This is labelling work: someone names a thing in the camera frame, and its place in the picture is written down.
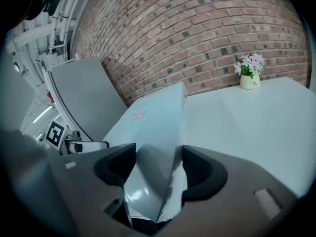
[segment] red label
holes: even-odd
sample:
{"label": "red label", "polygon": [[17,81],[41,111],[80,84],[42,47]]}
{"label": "red label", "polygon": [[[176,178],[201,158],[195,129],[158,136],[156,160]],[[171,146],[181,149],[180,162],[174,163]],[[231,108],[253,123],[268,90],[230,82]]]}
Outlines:
{"label": "red label", "polygon": [[138,120],[138,119],[141,119],[144,114],[145,114],[145,112],[135,113],[134,117],[132,117],[130,120]]}

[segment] sticker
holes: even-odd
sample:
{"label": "sticker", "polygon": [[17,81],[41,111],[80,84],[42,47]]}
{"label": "sticker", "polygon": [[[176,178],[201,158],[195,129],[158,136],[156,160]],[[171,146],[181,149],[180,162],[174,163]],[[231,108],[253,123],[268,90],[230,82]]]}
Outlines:
{"label": "sticker", "polygon": [[61,148],[65,133],[66,128],[54,120],[48,128],[45,139],[49,145],[59,150]]}
{"label": "sticker", "polygon": [[145,112],[141,112],[141,113],[135,113],[134,117],[132,117],[130,120],[137,120],[137,119],[141,119],[143,117],[143,115],[145,114]]}

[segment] white table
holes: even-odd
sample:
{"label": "white table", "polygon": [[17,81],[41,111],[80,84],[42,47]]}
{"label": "white table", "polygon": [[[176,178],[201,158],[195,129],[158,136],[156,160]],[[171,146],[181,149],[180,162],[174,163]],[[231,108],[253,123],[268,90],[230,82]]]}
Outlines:
{"label": "white table", "polygon": [[316,169],[316,95],[289,78],[190,96],[186,144],[253,161],[297,196]]}

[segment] flower pot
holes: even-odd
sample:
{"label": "flower pot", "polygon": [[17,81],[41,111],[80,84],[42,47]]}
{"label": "flower pot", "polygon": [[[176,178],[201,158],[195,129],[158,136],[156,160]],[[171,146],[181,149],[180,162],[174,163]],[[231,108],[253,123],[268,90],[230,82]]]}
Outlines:
{"label": "flower pot", "polygon": [[251,79],[250,76],[241,75],[240,85],[244,89],[256,89],[260,86],[260,78],[259,75],[256,74]]}

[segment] pink flower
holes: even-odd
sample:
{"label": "pink flower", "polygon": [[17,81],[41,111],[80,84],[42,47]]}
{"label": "pink flower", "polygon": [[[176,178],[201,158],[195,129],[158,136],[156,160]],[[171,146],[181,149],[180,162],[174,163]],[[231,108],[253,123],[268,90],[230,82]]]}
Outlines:
{"label": "pink flower", "polygon": [[250,63],[251,62],[249,54],[247,54],[246,56],[242,55],[241,58],[242,58],[243,63]]}
{"label": "pink flower", "polygon": [[235,64],[234,67],[235,67],[235,73],[239,73],[239,75],[240,75],[240,73],[241,73],[241,64],[240,64],[240,62],[237,62],[237,64]]}
{"label": "pink flower", "polygon": [[253,56],[250,56],[250,58],[251,60],[254,59],[259,63],[261,62],[262,64],[265,64],[265,61],[266,61],[266,59],[264,59],[261,54],[256,54],[256,53],[254,53]]}
{"label": "pink flower", "polygon": [[254,59],[253,57],[251,58],[251,61],[250,61],[251,65],[252,65],[252,68],[260,68],[261,67],[261,64],[260,64],[260,61]]}

